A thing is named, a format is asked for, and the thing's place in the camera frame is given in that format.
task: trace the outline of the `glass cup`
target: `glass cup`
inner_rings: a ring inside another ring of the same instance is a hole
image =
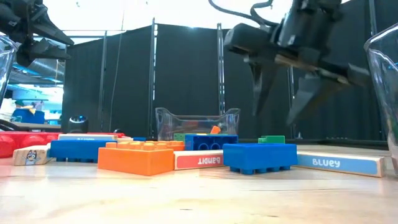
[[[398,175],[398,24],[370,38],[364,48]]]
[[[7,90],[10,72],[18,46],[10,39],[0,35],[0,107]]]
[[[174,134],[208,134],[214,126],[220,128],[220,134],[238,134],[240,112],[231,108],[220,116],[193,116],[175,115],[166,108],[156,108],[157,138],[170,141]]]

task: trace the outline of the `blue toy brick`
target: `blue toy brick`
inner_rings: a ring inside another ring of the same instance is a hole
[[[49,157],[57,162],[97,162],[98,148],[105,147],[108,140],[54,140],[51,142]]]
[[[297,165],[294,144],[225,144],[223,152],[224,165],[246,175],[289,170],[290,166]]]
[[[145,138],[145,137],[133,137],[133,139],[135,141],[146,141],[147,140],[147,138]]]
[[[238,143],[237,135],[220,135],[220,134],[186,134],[185,150],[216,150],[222,149],[224,144]]]

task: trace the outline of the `orange toy brick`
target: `orange toy brick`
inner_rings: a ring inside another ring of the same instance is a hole
[[[183,151],[185,149],[183,141],[168,141],[167,143],[167,148],[173,149],[173,151]]]
[[[174,170],[174,151],[154,142],[109,142],[98,150],[98,168],[138,175]]]
[[[213,128],[210,131],[210,134],[219,134],[221,132],[221,128],[217,126],[213,126]]]

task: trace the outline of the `black cable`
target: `black cable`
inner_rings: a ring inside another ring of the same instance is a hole
[[[270,7],[272,6],[272,2],[274,0],[268,0],[267,2],[260,2],[260,3],[255,3],[251,8],[250,8],[250,14],[253,18],[259,19],[262,21],[264,25],[270,26],[270,27],[275,27],[278,25],[276,22],[271,22],[267,19],[262,18],[257,12],[256,9],[260,8],[265,8],[265,7]]]
[[[210,4],[211,6],[213,6],[213,8],[219,10],[220,12],[227,13],[227,14],[231,14],[231,15],[234,15],[234,16],[240,16],[240,17],[243,17],[243,18],[246,18],[246,19],[250,19],[250,20],[252,20],[252,21],[254,21],[254,22],[257,22],[258,24],[262,24],[262,22],[259,21],[258,19],[255,19],[255,18],[253,18],[252,16],[247,15],[247,14],[245,14],[245,13],[242,13],[242,12],[235,12],[235,11],[231,11],[231,10],[228,10],[228,9],[223,9],[222,7],[217,6],[217,5],[213,2],[213,0],[209,0],[209,4]]]
[[[121,30],[123,30],[123,25],[124,25],[124,10],[123,10],[123,18],[122,18],[122,28],[121,28]],[[111,111],[110,111],[110,115],[109,115],[109,132],[111,132],[111,128],[112,128],[114,91],[116,89],[116,82],[118,80],[120,49],[121,49],[121,44],[122,44],[123,33],[121,33],[119,35],[120,35],[120,38],[119,38],[119,47],[118,47],[118,57],[116,59],[116,71],[115,71],[114,81],[113,81],[113,89],[112,89],[112,97],[111,97]]]
[[[261,2],[261,3],[256,3],[256,4],[254,4],[254,5],[252,6],[252,8],[250,9],[251,15],[247,15],[247,14],[242,13],[242,12],[235,12],[235,11],[231,11],[231,10],[228,10],[228,9],[223,9],[222,7],[217,6],[217,5],[213,2],[213,0],[209,0],[209,4],[210,4],[211,6],[213,6],[213,8],[219,10],[220,12],[227,13],[227,14],[231,14],[231,15],[234,15],[234,16],[240,16],[240,17],[243,17],[243,18],[245,18],[245,19],[250,19],[250,20],[252,20],[252,21],[254,21],[254,22],[257,22],[260,26],[261,26],[261,25],[267,25],[267,26],[270,26],[270,27],[275,27],[275,26],[278,25],[278,23],[271,22],[271,21],[268,21],[268,20],[266,20],[266,19],[263,19],[263,18],[255,11],[256,8],[262,8],[262,7],[271,6],[271,5],[272,5],[272,2],[273,2],[273,0],[268,0],[267,2]]]

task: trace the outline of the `black curtain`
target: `black curtain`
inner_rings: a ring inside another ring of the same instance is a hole
[[[147,136],[150,37],[151,27],[143,27],[107,38],[104,131],[122,129],[128,136]]]
[[[291,129],[285,125],[289,111],[287,69],[281,68],[262,113],[255,117],[253,110],[252,74],[243,58],[224,52],[225,104],[240,108],[239,137],[258,138],[260,135],[284,135],[291,138]]]
[[[63,85],[62,131],[67,131],[71,116],[85,115],[89,131],[101,130],[98,117],[103,40],[67,48],[72,59],[66,62]]]
[[[398,22],[398,1],[374,0],[377,31],[381,32]]]
[[[370,38],[368,0],[351,0],[342,6],[343,21],[330,37],[330,62],[368,68],[364,43]],[[294,70],[295,89],[304,74]],[[348,138],[380,140],[381,122],[373,86],[349,87],[330,97],[326,102],[299,121],[296,131],[305,139]]]
[[[217,31],[164,24],[157,30],[154,108],[218,115]]]

